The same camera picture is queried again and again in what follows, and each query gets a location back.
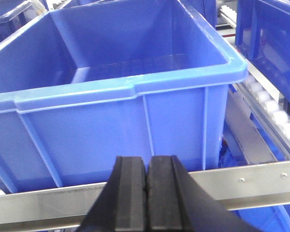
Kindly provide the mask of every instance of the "metal rail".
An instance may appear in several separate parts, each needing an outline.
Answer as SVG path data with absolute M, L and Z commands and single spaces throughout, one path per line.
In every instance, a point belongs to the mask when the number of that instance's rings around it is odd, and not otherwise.
M 228 210 L 290 204 L 290 161 L 189 173 Z M 78 226 L 105 183 L 0 196 L 0 232 Z

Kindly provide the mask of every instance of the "screw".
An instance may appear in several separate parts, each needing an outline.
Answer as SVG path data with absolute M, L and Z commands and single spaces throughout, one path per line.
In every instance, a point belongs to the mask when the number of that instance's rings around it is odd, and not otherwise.
M 281 178 L 286 178 L 286 177 L 288 177 L 288 174 L 287 173 L 282 173 L 282 174 L 280 174 L 280 177 Z

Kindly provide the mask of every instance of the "blue plastic crate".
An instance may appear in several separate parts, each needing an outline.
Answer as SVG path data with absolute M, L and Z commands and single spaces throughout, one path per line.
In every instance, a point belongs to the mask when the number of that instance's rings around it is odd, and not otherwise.
M 106 181 L 117 155 L 216 168 L 228 84 L 246 73 L 184 0 L 48 12 L 0 44 L 0 188 Z
M 236 45 L 290 101 L 290 1 L 239 0 Z
M 0 42 L 36 16 L 30 1 L 0 0 Z
M 58 9 L 81 6 L 90 4 L 93 2 L 102 2 L 110 0 L 67 0 Z M 188 0 L 188 2 L 200 13 L 202 16 L 212 25 L 216 26 L 217 12 L 216 12 L 216 0 Z

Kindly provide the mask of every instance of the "blue crate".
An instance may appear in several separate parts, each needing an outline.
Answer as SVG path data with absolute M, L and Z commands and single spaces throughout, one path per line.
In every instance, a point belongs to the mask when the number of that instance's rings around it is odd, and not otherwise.
M 30 1 L 0 0 L 0 42 L 36 16 Z
M 110 1 L 110 0 L 67 0 L 58 9 L 81 6 L 90 4 L 93 2 Z M 216 0 L 188 0 L 188 2 L 199 12 L 203 17 L 212 25 L 216 26 L 217 12 L 216 12 Z
M 239 0 L 236 45 L 290 101 L 290 1 Z
M 0 188 L 106 181 L 116 155 L 216 168 L 228 84 L 246 74 L 185 0 L 48 12 L 0 44 Z

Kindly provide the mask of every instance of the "aluminum rail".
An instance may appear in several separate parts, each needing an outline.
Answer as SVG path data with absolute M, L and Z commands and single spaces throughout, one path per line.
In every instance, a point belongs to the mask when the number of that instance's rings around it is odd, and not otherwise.
M 228 210 L 290 204 L 290 161 L 189 173 Z M 0 196 L 0 232 L 78 226 L 105 183 Z

